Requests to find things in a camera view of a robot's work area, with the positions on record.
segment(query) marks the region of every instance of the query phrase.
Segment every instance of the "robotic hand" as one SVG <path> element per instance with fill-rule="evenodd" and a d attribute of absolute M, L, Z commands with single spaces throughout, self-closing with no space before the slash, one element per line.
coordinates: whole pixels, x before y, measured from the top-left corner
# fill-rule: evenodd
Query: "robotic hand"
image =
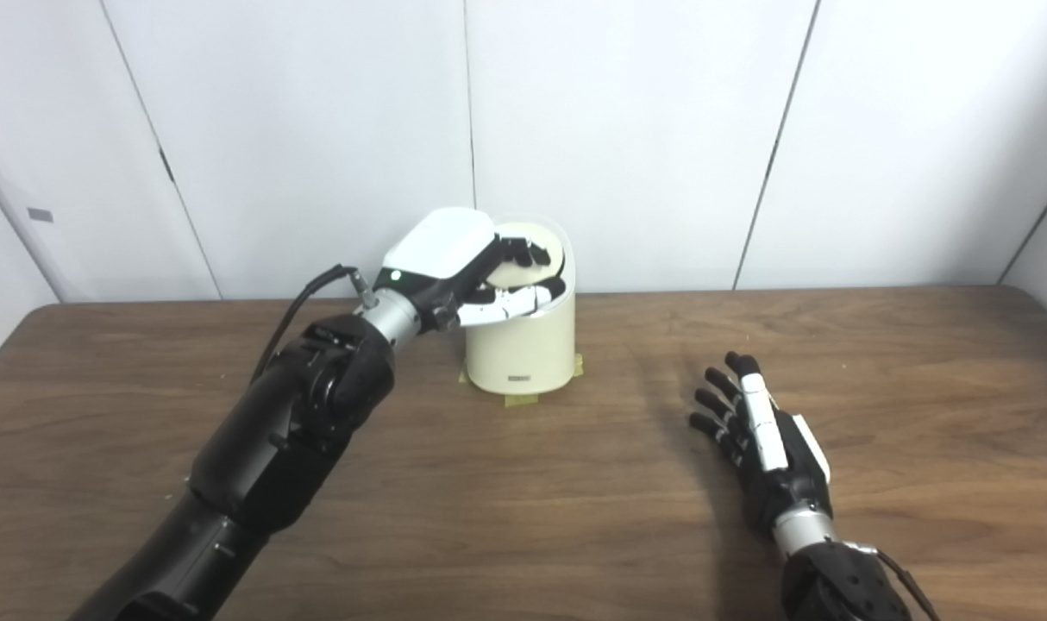
<path fill-rule="evenodd" d="M 208 621 L 271 535 L 292 526 L 355 429 L 394 387 L 394 353 L 417 335 L 504 321 L 558 297 L 558 278 L 485 286 L 505 261 L 549 265 L 527 236 L 484 213 L 441 208 L 391 248 L 370 287 L 337 265 L 294 300 L 251 384 L 196 457 L 188 492 L 148 544 L 71 621 Z M 310 295 L 348 276 L 362 306 L 311 324 L 271 356 Z"/>
<path fill-rule="evenodd" d="M 878 561 L 894 571 L 931 620 L 937 613 L 911 575 L 871 546 L 842 541 L 830 507 L 830 468 L 799 414 L 776 406 L 757 361 L 733 351 L 727 365 L 705 379 L 696 401 L 712 416 L 693 413 L 689 424 L 716 441 L 737 468 L 749 526 L 771 535 L 785 559 L 780 601 L 788 621 L 910 621 L 911 614 Z"/>

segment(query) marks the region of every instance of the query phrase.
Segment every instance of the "yellow tape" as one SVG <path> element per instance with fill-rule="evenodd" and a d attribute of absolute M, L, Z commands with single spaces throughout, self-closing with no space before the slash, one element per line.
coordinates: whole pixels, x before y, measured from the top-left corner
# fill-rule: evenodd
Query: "yellow tape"
<path fill-rule="evenodd" d="M 528 405 L 538 402 L 538 394 L 505 394 L 505 406 L 507 406 L 507 408 L 514 408 L 516 405 Z"/>

